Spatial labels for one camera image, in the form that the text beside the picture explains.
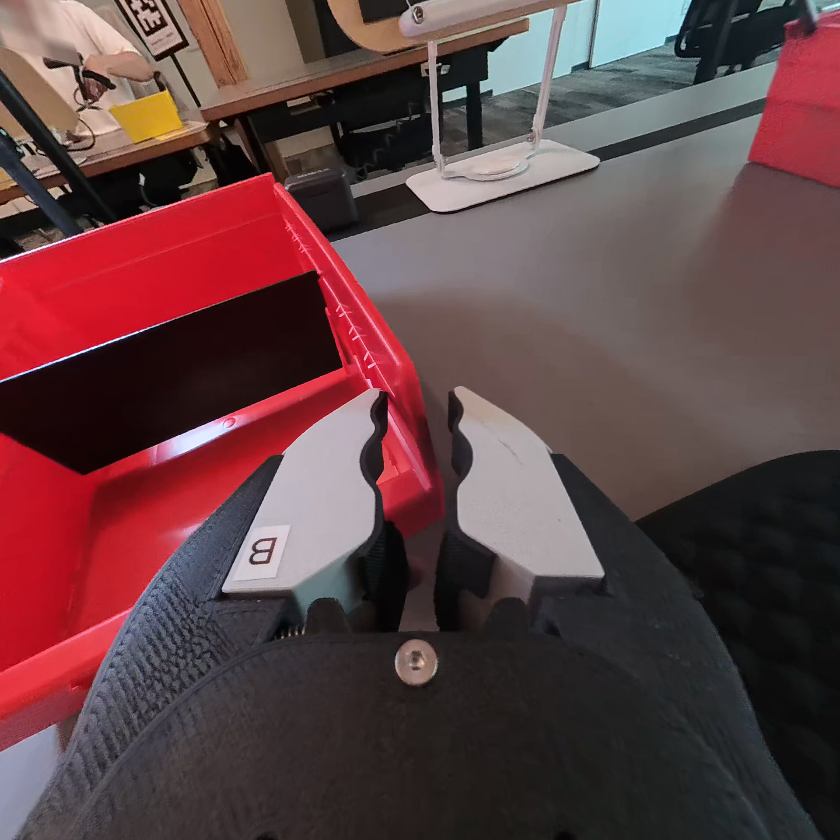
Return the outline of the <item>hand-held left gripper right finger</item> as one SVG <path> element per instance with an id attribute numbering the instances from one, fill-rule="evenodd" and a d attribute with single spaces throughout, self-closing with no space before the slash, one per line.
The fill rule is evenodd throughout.
<path id="1" fill-rule="evenodd" d="M 553 453 L 526 424 L 464 386 L 448 395 L 454 495 L 434 583 L 437 628 L 480 627 L 520 600 L 601 594 L 606 573 Z"/>

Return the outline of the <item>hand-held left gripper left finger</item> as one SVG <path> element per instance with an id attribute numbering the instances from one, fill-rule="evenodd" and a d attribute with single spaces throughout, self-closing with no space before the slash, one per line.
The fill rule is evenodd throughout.
<path id="1" fill-rule="evenodd" d="M 348 615 L 370 603 L 376 629 L 399 628 L 410 570 L 377 486 L 387 420 L 387 394 L 371 388 L 288 447 L 222 593 L 290 598 L 301 617 L 322 598 Z"/>

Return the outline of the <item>black honeycomb wrist pad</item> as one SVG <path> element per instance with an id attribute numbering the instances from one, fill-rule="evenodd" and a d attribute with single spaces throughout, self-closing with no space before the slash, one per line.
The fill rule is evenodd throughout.
<path id="1" fill-rule="evenodd" d="M 773 756 L 839 838 L 839 452 L 745 469 L 636 520 L 692 583 Z"/>

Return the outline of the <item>red bin with black divider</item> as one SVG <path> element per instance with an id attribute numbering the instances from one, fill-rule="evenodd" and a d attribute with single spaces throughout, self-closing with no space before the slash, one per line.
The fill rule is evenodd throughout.
<path id="1" fill-rule="evenodd" d="M 2 262 L 2 749 L 77 712 L 163 562 L 370 388 L 408 537 L 444 506 L 414 365 L 269 175 Z"/>

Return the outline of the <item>small dark grey box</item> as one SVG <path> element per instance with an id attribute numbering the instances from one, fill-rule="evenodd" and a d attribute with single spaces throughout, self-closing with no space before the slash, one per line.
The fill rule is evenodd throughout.
<path id="1" fill-rule="evenodd" d="M 340 168 L 290 175 L 283 186 L 324 234 L 350 228 L 360 220 L 351 184 Z"/>

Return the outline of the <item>white desk lamp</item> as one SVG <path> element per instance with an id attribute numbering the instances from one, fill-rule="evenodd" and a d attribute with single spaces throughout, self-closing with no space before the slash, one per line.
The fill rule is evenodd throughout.
<path id="1" fill-rule="evenodd" d="M 568 5 L 570 2 L 561 1 L 531 4 L 514 1 L 427 1 L 410 5 L 399 17 L 401 35 L 407 40 L 422 40 L 427 47 L 434 168 L 409 176 L 406 186 L 432 213 L 453 214 L 591 172 L 600 164 L 593 154 L 543 138 L 553 70 Z M 448 163 L 440 147 L 438 43 L 449 35 L 460 35 L 497 20 L 506 22 L 545 8 L 551 8 L 553 15 L 538 104 L 528 138 L 500 150 Z"/>

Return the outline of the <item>wooden table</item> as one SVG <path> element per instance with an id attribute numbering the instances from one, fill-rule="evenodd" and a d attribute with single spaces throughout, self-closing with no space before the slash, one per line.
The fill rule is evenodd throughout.
<path id="1" fill-rule="evenodd" d="M 529 31 L 527 17 L 437 42 L 437 60 L 456 69 L 440 80 L 438 91 L 466 89 L 468 151 L 484 145 L 480 83 L 488 78 L 489 53 L 510 37 Z M 268 145 L 299 134 L 361 120 L 371 109 L 396 104 L 396 93 L 419 98 L 428 92 L 421 68 L 427 65 L 422 43 L 390 55 L 356 50 L 312 62 L 296 77 L 272 82 L 249 80 L 224 87 L 201 108 L 206 123 L 235 123 L 255 155 L 259 172 L 271 172 Z"/>
<path id="2" fill-rule="evenodd" d="M 97 138 L 93 150 L 89 154 L 85 153 L 86 159 L 79 163 L 79 167 L 87 177 L 98 176 L 156 160 L 168 154 L 203 147 L 216 141 L 220 134 L 217 120 L 188 120 L 177 131 L 141 143 L 128 143 L 128 135 L 125 132 L 111 132 Z"/>

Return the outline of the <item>yellow bin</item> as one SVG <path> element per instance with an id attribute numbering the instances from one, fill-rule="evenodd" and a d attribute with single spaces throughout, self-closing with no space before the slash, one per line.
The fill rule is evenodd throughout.
<path id="1" fill-rule="evenodd" d="M 184 128 L 175 100 L 167 89 L 113 106 L 109 112 L 133 144 L 157 140 Z"/>

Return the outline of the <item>black light stand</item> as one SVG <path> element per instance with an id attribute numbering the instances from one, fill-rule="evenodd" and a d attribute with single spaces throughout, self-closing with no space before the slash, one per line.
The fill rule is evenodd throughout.
<path id="1" fill-rule="evenodd" d="M 65 236 L 82 233 L 75 218 L 58 204 L 49 188 L 20 157 L 18 140 L 30 138 L 57 168 L 72 192 L 95 209 L 97 219 L 104 224 L 116 223 L 117 215 L 56 137 L 57 131 L 76 128 L 76 113 L 26 58 L 5 47 L 1 48 L 1 54 L 2 169 Z"/>

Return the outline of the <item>wooden pillar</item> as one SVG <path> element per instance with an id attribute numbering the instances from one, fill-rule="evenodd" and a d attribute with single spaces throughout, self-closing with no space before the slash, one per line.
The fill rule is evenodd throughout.
<path id="1" fill-rule="evenodd" d="M 178 5 L 217 87 L 232 87 L 247 81 L 248 69 L 223 2 L 179 1 Z"/>

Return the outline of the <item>red storage bin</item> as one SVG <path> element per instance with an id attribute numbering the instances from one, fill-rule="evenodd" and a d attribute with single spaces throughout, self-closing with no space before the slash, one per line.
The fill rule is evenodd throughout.
<path id="1" fill-rule="evenodd" d="M 786 25 L 749 162 L 839 187 L 839 11 Z"/>

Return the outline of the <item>black white marker sign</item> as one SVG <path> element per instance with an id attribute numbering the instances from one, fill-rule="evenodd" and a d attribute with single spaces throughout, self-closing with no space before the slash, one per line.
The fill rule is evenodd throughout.
<path id="1" fill-rule="evenodd" d="M 195 105 L 201 102 L 177 58 L 190 44 L 166 1 L 116 1 L 132 31 L 156 61 L 170 59 Z"/>

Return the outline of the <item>black office chair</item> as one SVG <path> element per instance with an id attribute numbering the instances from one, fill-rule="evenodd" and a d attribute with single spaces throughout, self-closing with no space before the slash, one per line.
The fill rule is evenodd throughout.
<path id="1" fill-rule="evenodd" d="M 731 75 L 780 48 L 785 26 L 797 18 L 797 1 L 691 1 L 675 38 L 675 56 L 695 59 L 693 84 Z"/>

